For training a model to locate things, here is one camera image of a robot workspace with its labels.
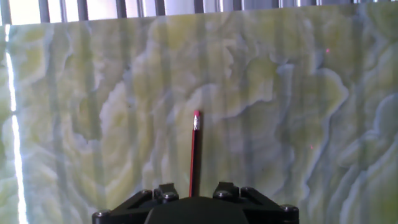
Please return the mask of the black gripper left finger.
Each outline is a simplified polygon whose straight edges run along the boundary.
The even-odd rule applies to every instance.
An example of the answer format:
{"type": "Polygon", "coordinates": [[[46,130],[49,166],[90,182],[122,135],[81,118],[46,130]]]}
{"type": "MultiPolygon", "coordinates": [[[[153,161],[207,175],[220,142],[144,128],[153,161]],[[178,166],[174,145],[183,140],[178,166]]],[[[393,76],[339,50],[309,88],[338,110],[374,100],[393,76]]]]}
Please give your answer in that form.
{"type": "Polygon", "coordinates": [[[98,210],[92,224],[145,224],[157,206],[179,199],[173,183],[161,184],[154,190],[141,190],[113,210],[98,210]]]}

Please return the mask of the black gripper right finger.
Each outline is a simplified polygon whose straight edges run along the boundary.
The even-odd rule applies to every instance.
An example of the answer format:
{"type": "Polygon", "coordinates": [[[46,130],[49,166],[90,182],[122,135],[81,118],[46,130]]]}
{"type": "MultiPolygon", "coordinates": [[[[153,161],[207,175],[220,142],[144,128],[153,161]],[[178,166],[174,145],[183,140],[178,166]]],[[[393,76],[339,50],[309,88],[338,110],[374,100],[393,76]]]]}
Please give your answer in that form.
{"type": "Polygon", "coordinates": [[[248,223],[299,224],[299,209],[294,205],[279,205],[253,187],[241,187],[232,182],[219,182],[213,199],[237,205],[248,223]]]}

